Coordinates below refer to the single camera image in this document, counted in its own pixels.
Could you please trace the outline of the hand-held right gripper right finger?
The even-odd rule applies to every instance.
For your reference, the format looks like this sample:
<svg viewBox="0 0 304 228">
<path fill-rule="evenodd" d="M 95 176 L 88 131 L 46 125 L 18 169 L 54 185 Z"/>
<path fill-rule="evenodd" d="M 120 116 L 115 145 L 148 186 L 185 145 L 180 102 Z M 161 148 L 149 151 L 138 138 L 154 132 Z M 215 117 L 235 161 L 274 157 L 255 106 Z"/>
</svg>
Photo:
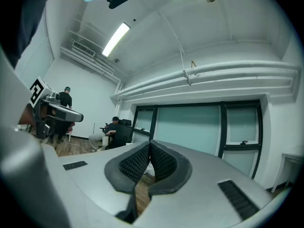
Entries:
<svg viewBox="0 0 304 228">
<path fill-rule="evenodd" d="M 154 195 L 136 219 L 138 228 L 227 228 L 242 221 L 218 183 L 233 181 L 258 210 L 271 195 L 250 177 L 214 155 L 160 142 L 192 164 L 188 181 L 175 193 Z"/>
</svg>

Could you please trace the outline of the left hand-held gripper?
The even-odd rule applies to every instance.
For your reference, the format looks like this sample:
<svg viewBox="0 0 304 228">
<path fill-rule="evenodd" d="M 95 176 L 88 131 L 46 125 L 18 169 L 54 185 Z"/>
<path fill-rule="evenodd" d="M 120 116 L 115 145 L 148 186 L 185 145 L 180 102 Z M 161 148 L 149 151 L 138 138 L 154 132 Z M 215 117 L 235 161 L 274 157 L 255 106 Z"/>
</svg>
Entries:
<svg viewBox="0 0 304 228">
<path fill-rule="evenodd" d="M 32 96 L 30 104 L 36 123 L 36 136 L 45 139 L 51 133 L 51 118 L 66 122 L 82 122 L 83 114 L 60 105 L 60 95 L 56 93 L 41 77 L 30 87 Z"/>
</svg>

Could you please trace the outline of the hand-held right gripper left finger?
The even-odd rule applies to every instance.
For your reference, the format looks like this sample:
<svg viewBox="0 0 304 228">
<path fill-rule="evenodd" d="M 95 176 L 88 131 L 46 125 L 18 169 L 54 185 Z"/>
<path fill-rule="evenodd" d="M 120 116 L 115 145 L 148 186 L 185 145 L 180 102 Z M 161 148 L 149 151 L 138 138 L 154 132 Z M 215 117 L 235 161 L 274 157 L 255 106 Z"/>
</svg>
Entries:
<svg viewBox="0 0 304 228">
<path fill-rule="evenodd" d="M 112 158 L 139 146 L 132 143 L 108 151 L 58 157 L 55 149 L 43 144 L 42 150 L 49 175 L 63 204 L 50 228 L 148 228 L 139 218 L 132 224 L 116 217 L 127 209 L 130 195 L 117 192 L 107 180 L 104 167 Z"/>
</svg>

